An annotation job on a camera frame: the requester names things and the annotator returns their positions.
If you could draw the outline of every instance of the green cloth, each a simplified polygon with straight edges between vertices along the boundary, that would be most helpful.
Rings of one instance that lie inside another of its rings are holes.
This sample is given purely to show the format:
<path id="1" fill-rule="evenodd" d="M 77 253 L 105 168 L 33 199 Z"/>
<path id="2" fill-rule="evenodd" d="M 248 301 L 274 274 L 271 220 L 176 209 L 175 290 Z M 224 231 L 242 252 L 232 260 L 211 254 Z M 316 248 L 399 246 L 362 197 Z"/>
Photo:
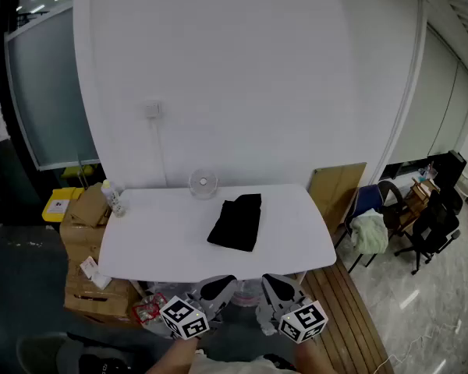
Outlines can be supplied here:
<path id="1" fill-rule="evenodd" d="M 374 209 L 355 217 L 350 223 L 352 243 L 363 254 L 384 253 L 388 247 L 388 229 L 383 215 Z"/>

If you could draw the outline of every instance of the yellow container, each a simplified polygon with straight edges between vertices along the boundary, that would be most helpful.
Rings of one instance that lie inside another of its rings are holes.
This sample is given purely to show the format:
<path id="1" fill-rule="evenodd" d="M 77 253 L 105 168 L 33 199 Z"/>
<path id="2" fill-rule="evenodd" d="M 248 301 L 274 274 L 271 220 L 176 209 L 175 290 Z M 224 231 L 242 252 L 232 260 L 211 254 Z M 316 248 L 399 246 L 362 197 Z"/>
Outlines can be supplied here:
<path id="1" fill-rule="evenodd" d="M 69 201 L 79 199 L 85 189 L 77 187 L 66 187 L 64 189 L 52 190 L 52 196 L 47 202 L 41 216 L 44 221 L 60 223 L 66 214 Z"/>

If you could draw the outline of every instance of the white table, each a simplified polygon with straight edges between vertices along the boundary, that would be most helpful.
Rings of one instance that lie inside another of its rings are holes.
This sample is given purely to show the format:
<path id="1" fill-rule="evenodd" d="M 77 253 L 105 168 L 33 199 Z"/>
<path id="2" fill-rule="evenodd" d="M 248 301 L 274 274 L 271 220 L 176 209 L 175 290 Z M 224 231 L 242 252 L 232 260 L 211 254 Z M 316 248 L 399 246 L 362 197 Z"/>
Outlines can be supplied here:
<path id="1" fill-rule="evenodd" d="M 207 237 L 222 204 L 260 193 L 261 217 L 252 252 L 213 245 Z M 111 215 L 99 270 L 143 281 L 198 282 L 219 274 L 238 280 L 330 266 L 335 249 L 319 210 L 301 185 L 222 187 L 212 199 L 189 189 L 128 189 L 124 217 Z"/>

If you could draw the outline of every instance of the folded black cloth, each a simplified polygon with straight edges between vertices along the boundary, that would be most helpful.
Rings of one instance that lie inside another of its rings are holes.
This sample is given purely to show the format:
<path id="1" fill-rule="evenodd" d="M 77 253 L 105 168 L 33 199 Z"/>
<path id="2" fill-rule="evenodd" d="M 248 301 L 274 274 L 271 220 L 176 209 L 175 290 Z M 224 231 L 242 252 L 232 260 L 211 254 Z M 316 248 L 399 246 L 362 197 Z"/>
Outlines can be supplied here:
<path id="1" fill-rule="evenodd" d="M 225 201 L 208 242 L 240 251 L 253 251 L 257 242 L 261 204 L 260 194 L 245 194 L 236 201 Z"/>

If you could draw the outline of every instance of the wooden deck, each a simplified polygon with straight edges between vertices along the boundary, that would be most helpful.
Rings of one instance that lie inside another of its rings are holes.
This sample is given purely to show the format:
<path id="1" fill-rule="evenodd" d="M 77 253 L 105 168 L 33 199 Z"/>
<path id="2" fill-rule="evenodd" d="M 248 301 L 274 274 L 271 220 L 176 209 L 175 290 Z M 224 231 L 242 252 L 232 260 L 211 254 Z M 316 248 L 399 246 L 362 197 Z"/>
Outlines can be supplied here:
<path id="1" fill-rule="evenodd" d="M 328 315 L 314 338 L 338 374 L 372 374 L 387 359 L 385 347 L 352 278 L 338 258 L 335 265 L 307 272 L 302 286 Z M 378 374 L 393 374 L 390 362 Z"/>

